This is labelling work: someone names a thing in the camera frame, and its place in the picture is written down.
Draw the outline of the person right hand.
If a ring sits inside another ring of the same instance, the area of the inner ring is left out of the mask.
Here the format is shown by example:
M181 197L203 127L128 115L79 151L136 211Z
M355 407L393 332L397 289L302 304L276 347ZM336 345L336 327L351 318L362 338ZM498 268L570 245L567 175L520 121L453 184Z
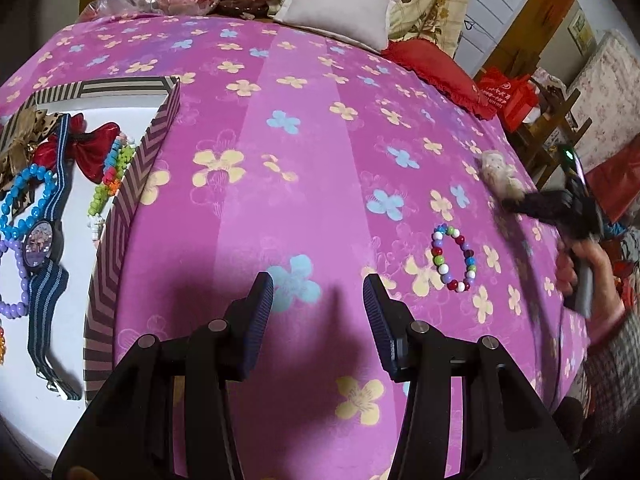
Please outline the person right hand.
M582 261L587 261L593 270L594 289L591 318L587 321L587 332L591 342L603 338L620 322L626 313L623 301L615 286L610 258L603 248L593 240L576 240L567 246L559 242L556 257L556 289L568 296L578 284L579 278L570 258L570 252Z

